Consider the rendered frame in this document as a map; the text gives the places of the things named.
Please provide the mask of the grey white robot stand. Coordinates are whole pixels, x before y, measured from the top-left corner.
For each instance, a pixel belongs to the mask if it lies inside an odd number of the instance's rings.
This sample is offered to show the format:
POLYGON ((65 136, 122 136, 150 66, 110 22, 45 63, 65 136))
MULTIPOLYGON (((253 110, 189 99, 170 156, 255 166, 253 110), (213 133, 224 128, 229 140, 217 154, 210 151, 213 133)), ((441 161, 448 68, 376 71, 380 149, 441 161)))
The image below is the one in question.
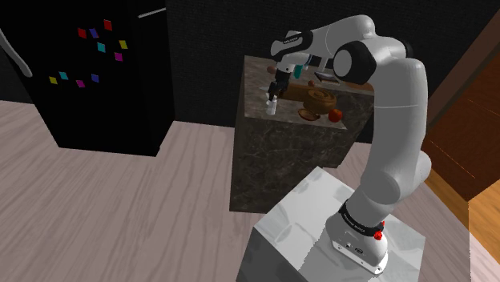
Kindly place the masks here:
POLYGON ((353 189, 317 167, 253 227, 236 282, 418 282, 425 237, 385 218, 388 262, 372 274, 336 249, 326 220, 353 189))

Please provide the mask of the brown plate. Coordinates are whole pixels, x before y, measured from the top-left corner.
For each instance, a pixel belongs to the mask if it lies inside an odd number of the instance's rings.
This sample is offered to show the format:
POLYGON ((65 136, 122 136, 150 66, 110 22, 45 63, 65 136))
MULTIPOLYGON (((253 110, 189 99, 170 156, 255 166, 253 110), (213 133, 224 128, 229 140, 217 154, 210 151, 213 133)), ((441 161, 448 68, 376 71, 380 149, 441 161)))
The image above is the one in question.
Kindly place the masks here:
POLYGON ((316 121, 321 117, 317 113, 314 113, 314 112, 312 112, 308 109, 305 109, 305 108, 300 109, 298 111, 298 115, 306 121, 316 121))

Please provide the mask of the brown wooden cabinet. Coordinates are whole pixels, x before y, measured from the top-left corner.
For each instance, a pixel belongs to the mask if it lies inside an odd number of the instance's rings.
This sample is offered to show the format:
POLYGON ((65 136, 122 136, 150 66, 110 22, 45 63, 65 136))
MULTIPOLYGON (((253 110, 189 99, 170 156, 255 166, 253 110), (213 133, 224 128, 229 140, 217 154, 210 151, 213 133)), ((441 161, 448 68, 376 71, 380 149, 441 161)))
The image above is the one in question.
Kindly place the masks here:
POLYGON ((429 99, 426 182, 500 261, 500 0, 469 0, 447 20, 458 58, 429 99))

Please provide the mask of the wooden bowl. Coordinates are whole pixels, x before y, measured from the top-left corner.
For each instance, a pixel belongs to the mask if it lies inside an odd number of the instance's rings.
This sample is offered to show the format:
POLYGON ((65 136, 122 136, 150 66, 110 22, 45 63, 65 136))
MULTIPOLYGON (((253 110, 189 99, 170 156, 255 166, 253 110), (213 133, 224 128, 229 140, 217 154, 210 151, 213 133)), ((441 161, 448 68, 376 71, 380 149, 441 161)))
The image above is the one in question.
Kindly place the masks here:
POLYGON ((328 114, 337 105, 337 97, 327 91, 309 90, 304 99, 305 109, 318 115, 328 114))

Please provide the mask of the dark flat book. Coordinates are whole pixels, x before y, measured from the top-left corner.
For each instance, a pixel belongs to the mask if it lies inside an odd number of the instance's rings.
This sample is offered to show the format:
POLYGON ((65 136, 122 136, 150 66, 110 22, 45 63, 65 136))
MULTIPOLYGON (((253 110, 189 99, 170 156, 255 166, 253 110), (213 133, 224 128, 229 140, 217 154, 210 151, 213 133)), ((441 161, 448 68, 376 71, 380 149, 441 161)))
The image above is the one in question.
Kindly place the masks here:
POLYGON ((319 72, 315 71, 314 75, 319 79, 320 82, 322 83, 330 83, 330 84, 339 84, 340 82, 336 79, 334 75, 325 73, 325 72, 319 72))

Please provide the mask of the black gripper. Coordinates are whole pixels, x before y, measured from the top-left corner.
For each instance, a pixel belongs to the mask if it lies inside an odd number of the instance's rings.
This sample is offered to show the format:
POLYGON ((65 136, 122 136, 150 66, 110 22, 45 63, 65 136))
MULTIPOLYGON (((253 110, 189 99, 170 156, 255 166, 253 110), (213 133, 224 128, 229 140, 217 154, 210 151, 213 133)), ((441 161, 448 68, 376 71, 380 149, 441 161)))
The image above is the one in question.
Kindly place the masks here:
POLYGON ((275 73, 275 82, 271 82, 268 88, 268 100, 272 101, 277 92, 277 98, 281 98, 288 89, 288 83, 291 73, 277 69, 275 73))

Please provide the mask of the black fridge with coloured magnets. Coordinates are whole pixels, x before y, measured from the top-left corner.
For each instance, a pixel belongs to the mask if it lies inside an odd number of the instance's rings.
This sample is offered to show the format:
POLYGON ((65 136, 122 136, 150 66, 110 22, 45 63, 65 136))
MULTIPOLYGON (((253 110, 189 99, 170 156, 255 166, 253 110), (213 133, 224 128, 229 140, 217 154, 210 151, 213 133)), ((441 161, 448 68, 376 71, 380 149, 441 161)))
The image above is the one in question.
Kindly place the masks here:
POLYGON ((175 118, 166 0, 0 0, 0 46, 59 147, 158 153, 175 118))

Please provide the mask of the wooden cutting board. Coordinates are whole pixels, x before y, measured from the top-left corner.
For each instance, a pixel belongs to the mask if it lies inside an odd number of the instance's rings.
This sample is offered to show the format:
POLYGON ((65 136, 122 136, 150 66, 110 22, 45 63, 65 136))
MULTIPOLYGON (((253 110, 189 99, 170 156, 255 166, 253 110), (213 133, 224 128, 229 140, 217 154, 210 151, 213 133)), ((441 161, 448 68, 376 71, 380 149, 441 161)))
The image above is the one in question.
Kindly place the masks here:
POLYGON ((280 98, 295 102, 304 102, 308 98, 308 92, 312 89, 313 87, 307 85, 289 83, 287 90, 280 95, 280 98))

